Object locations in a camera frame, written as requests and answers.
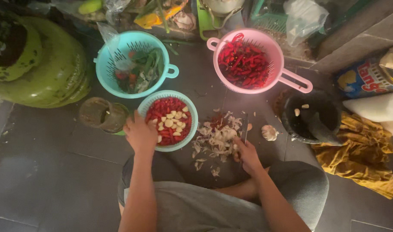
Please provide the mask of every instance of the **plastic bag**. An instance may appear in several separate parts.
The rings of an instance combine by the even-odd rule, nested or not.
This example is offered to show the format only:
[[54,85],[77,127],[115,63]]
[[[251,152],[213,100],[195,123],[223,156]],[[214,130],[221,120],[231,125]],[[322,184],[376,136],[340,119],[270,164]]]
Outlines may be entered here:
[[324,26],[328,11],[313,0],[289,0],[284,3],[287,19],[287,42],[296,47]]
[[97,23],[100,34],[102,35],[103,41],[108,47],[109,53],[114,60],[114,64],[118,70],[127,71],[131,68],[132,61],[129,57],[127,59],[117,58],[118,46],[120,36],[119,33],[110,25],[104,23]]
[[108,23],[115,25],[118,14],[122,13],[129,3],[130,0],[106,0],[105,5],[108,10],[105,16]]

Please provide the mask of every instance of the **pink colander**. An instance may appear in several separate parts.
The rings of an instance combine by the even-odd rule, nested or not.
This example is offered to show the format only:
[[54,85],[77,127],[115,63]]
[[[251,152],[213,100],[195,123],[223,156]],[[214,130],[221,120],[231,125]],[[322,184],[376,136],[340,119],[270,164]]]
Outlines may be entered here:
[[[268,77],[266,78],[265,85],[262,88],[254,89],[254,90],[240,88],[229,82],[221,73],[221,70],[218,65],[218,55],[220,54],[224,45],[226,45],[227,42],[231,42],[234,36],[239,33],[242,33],[244,35],[243,38],[244,42],[256,45],[258,49],[263,50],[267,55],[266,59],[267,62],[269,63]],[[250,28],[236,29],[224,35],[221,39],[218,38],[208,39],[206,45],[210,50],[214,51],[214,58],[213,58],[214,67],[218,77],[221,79],[222,82],[224,82],[225,86],[230,88],[232,91],[240,92],[240,93],[249,93],[249,94],[260,93],[260,92],[267,91],[268,89],[273,87],[278,81],[281,81],[284,84],[289,85],[303,93],[311,92],[311,90],[313,89],[313,84],[309,80],[300,77],[299,75],[291,71],[288,71],[287,69],[284,68],[284,56],[282,55],[281,48],[276,43],[276,41],[273,40],[269,35],[259,30],[250,29]],[[304,88],[292,81],[285,79],[284,77],[281,76],[282,73],[306,84],[307,87]]]

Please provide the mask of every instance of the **person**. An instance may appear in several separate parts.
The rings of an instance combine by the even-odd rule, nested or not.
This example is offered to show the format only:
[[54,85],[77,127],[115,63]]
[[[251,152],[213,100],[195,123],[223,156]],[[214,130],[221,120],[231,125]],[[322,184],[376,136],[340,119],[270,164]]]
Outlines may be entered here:
[[[174,165],[155,152],[155,126],[137,111],[124,131],[135,155],[119,183],[119,232],[309,232],[317,225],[328,193],[328,179],[317,167],[287,161],[264,169],[255,147],[235,137],[251,179],[206,189],[185,183]],[[261,206],[250,202],[255,199]]]

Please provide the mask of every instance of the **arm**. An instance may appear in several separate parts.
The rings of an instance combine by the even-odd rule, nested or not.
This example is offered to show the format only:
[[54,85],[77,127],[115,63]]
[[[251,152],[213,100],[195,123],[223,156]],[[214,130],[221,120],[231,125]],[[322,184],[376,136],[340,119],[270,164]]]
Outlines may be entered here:
[[155,125],[146,125],[137,111],[135,122],[128,119],[123,130],[135,151],[135,157],[118,232],[154,232],[157,230],[157,201],[151,166],[158,133]]
[[279,192],[268,172],[264,170],[254,145],[246,145],[235,137],[241,153],[242,167],[254,179],[266,220],[273,232],[310,232],[308,226]]

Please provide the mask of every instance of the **floor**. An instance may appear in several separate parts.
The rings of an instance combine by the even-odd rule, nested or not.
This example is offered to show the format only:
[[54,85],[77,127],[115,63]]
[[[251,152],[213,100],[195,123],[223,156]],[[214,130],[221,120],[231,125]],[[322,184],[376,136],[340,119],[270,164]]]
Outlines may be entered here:
[[[101,43],[92,40],[86,47],[94,55]],[[253,124],[248,140],[256,145],[265,165],[276,160],[300,160],[319,166],[310,147],[291,141],[271,110],[273,99],[288,88],[286,85],[277,83],[257,95],[238,94],[220,82],[212,65],[212,52],[206,46],[180,46],[178,52],[180,56],[170,55],[170,63],[179,67],[180,74],[167,79],[160,90],[186,94],[195,104],[200,122],[212,116],[215,108],[235,115],[241,115],[241,111],[248,113]],[[286,67],[311,80],[314,87],[335,94],[327,75],[290,63]],[[137,108],[142,101],[117,98],[97,81],[88,97],[92,96],[128,108]],[[5,104],[1,108],[8,113],[12,106]],[[117,230],[120,220],[117,183],[132,148],[122,136],[80,124],[77,120],[80,104],[55,109],[15,104],[11,109],[0,137],[0,232]],[[280,132],[276,141],[268,142],[261,137],[260,128],[264,124],[271,124]],[[223,187],[246,178],[234,172],[237,164],[231,161],[221,164],[221,178],[217,180],[210,173],[211,163],[196,172],[191,153],[188,144],[168,154],[190,183]],[[393,170],[393,154],[390,158]],[[393,200],[348,179],[332,175],[328,178],[329,195],[316,232],[393,231]]]

